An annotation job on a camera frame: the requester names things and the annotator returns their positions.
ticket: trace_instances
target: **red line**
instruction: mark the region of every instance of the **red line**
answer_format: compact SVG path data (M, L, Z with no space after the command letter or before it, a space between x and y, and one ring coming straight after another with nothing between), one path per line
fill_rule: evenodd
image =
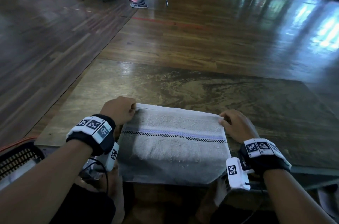
M156 19L144 19L144 18L138 18L138 17L132 17L132 19L142 20L142 21L149 21L154 23L160 23L164 25L170 25L170 26L178 26L181 28L194 28L194 29L206 29L206 27L201 25L195 25L195 24L184 24L174 21L164 21L164 20L156 20Z

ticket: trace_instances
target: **wire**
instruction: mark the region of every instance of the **wire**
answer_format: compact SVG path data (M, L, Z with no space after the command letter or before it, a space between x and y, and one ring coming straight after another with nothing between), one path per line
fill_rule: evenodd
M7 149L9 149L9 148L11 148L13 146L20 145L23 142L26 142L26 141L29 141L29 140L33 140L33 139L37 139L37 137L36 136L26 137L24 139L21 139L21 140L15 142L15 143L12 143L12 144L9 144L9 145L5 145L5 146L0 148L0 152L3 152L4 150L7 150Z
M252 214L250 216L248 216L246 218L246 220L244 220L243 222L241 222L240 224L244 224L245 222L247 222L260 208L261 208L261 205L262 203L264 202L264 191L262 190L262 187L261 187L261 184L259 185L260 186L260 190L261 190L261 194L262 194L262 198L261 198L261 202L260 204L258 205L258 207L252 212Z
M91 167L93 164L98 164L100 166L103 167L103 170L104 170L104 173L105 173L105 176L106 176L106 194L108 195L108 175L107 175L107 171L106 171L106 168L105 166L103 165L102 162L100 162L99 160L95 159L95 158L90 158L90 160L93 160L94 162L92 162L90 165L88 165L86 168L84 168L83 170L80 171L83 172L85 171L86 169L88 169L89 167Z

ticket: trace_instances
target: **gray towel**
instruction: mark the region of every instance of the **gray towel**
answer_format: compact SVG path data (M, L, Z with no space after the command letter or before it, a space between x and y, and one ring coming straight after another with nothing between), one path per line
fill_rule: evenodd
M209 184L230 158L215 114L137 104L119 138L119 171L125 181Z

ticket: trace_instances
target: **black shorts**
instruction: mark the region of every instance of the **black shorts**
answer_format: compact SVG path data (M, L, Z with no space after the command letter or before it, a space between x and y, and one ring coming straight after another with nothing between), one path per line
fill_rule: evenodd
M114 214L114 202L105 192L91 192L73 184L50 223L108 224Z

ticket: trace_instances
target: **table surface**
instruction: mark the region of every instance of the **table surface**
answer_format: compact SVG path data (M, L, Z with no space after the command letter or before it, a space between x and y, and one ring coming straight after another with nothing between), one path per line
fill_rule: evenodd
M237 109L296 168L339 171L339 120L302 82L97 59L36 140L61 146L83 117L119 95L140 103L219 114ZM240 145L227 136L231 153Z

